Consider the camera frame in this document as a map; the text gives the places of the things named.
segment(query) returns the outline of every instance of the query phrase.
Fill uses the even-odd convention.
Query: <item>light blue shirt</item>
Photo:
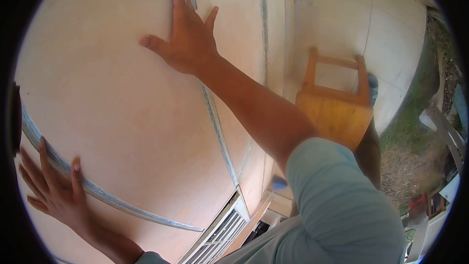
[[[286,178],[300,215],[225,256],[217,264],[399,264],[406,238],[388,198],[337,143],[311,138],[290,155]],[[145,253],[138,264],[166,264]]]

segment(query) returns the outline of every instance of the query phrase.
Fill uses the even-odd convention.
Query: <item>wooden stool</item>
[[[314,85],[318,62],[358,70],[357,94]],[[295,105],[311,119],[321,138],[355,151],[373,116],[363,56],[357,55],[356,62],[351,62],[320,56],[318,49],[312,48],[303,87],[296,94]]]

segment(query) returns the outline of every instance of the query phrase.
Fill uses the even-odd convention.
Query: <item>shoe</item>
[[[368,73],[368,85],[370,86],[370,104],[374,106],[378,97],[378,79],[372,73]]]

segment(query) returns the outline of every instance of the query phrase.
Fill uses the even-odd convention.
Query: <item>red object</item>
[[[422,202],[426,202],[425,193],[422,193],[420,198],[415,202],[412,199],[410,200],[410,209],[414,208],[418,204],[421,204]]]

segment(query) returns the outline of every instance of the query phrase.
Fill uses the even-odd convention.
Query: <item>sleeve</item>
[[[168,261],[161,258],[158,253],[145,252],[140,258],[138,258],[135,264],[170,264]]]
[[[290,155],[286,177],[307,234],[334,262],[403,261],[399,214],[362,174],[348,148],[308,139]]]

